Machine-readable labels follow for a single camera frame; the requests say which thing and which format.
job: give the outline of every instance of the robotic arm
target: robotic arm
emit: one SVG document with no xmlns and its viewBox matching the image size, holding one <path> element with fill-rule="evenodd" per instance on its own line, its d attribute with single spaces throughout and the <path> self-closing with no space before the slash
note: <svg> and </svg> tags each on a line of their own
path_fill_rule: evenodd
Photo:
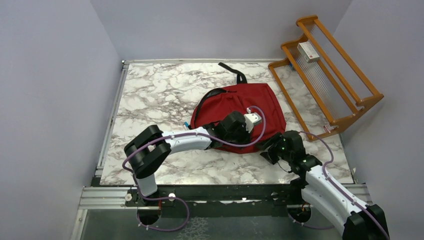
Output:
<svg viewBox="0 0 424 240">
<path fill-rule="evenodd" d="M 250 132 L 262 121 L 257 113 L 241 114 L 234 111 L 224 120 L 187 131 L 161 131 L 151 125 L 132 140 L 125 154 L 134 171 L 141 194 L 150 196 L 158 189 L 154 173 L 173 153 L 186 150 L 219 148 L 222 143 L 213 137 L 235 144 L 250 143 Z M 313 155 L 306 154 L 303 140 L 297 131 L 277 133 L 256 145 L 267 161 L 275 164 L 283 159 L 299 178 L 290 182 L 301 198 L 312 204 L 338 230 L 344 240 L 387 239 L 387 224 L 383 210 L 378 205 L 369 206 L 350 193 L 329 173 L 324 172 L 322 163 Z M 139 148 L 143 150 L 134 154 Z"/>
</svg>

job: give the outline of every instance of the gray wall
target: gray wall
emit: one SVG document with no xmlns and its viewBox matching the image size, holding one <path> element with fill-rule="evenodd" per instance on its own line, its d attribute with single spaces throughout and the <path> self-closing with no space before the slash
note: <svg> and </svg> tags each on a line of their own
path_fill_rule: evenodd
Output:
<svg viewBox="0 0 424 240">
<path fill-rule="evenodd" d="M 351 0 L 91 0 L 125 60 L 282 58 L 318 15 L 333 32 Z"/>
<path fill-rule="evenodd" d="M 385 95 L 342 138 L 393 240 L 423 233 L 423 11 L 422 0 L 353 0 L 334 33 Z"/>
<path fill-rule="evenodd" d="M 0 239 L 68 239 L 122 64 L 88 0 L 0 3 Z"/>
</svg>

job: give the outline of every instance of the black strap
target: black strap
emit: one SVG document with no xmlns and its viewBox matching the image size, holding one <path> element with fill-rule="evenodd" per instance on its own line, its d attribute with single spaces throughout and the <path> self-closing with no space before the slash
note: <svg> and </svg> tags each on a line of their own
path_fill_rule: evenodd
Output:
<svg viewBox="0 0 424 240">
<path fill-rule="evenodd" d="M 198 119 L 200 108 L 202 107 L 203 103 L 205 103 L 206 99 L 213 97 L 213 96 L 216 96 L 216 95 L 219 95 L 219 94 L 223 94 L 223 93 L 227 93 L 227 90 L 225 90 L 223 88 L 215 88 L 215 89 L 208 91 L 203 96 L 203 98 L 199 102 L 199 105 L 197 106 L 196 114 L 194 115 L 194 121 L 193 121 L 194 126 L 189 126 L 189 129 L 195 129 L 196 128 L 196 120 Z"/>
<path fill-rule="evenodd" d="M 237 84 L 247 84 L 248 83 L 246 76 L 241 71 L 232 69 L 231 67 L 229 67 L 228 65 L 226 65 L 225 63 L 222 63 L 222 62 L 218 63 L 218 65 L 225 68 L 226 70 L 232 72 L 233 74 L 237 74 Z"/>
</svg>

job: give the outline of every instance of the white box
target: white box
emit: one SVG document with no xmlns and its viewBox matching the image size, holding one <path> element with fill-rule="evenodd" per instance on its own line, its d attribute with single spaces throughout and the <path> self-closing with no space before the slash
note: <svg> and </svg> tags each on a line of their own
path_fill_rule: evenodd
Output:
<svg viewBox="0 0 424 240">
<path fill-rule="evenodd" d="M 300 52 L 300 55 L 304 57 L 307 63 L 313 63 L 320 59 L 320 55 L 318 55 L 317 51 L 315 51 L 314 46 L 308 41 L 300 42 L 297 45 L 297 49 Z"/>
</svg>

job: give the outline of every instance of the marble pattern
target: marble pattern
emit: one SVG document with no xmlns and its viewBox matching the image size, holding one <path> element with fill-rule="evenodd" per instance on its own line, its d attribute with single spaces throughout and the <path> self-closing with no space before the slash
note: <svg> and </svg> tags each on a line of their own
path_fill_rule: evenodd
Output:
<svg viewBox="0 0 424 240">
<path fill-rule="evenodd" d="M 298 120 L 268 69 L 267 63 L 228 63 L 243 72 L 249 83 L 267 83 L 275 92 L 287 122 L 286 130 L 301 130 Z M 318 105 L 299 75 L 288 67 L 277 69 L 290 96 L 310 131 L 322 133 L 327 124 Z M 114 123 L 100 184 L 133 184 L 129 172 L 122 169 L 124 146 L 149 125 L 163 131 L 183 131 L 193 110 L 206 92 L 233 85 L 235 74 L 217 63 L 133 63 L 129 66 Z M 334 156 L 329 172 L 341 183 L 353 183 L 340 142 L 335 135 L 325 139 Z M 330 159 L 319 142 L 304 142 L 308 153 L 321 161 Z M 289 166 L 280 161 L 285 170 Z M 155 173 L 158 184 L 286 184 L 297 178 L 277 164 L 271 165 L 259 153 L 235 154 L 219 150 L 192 150 L 168 156 Z"/>
</svg>

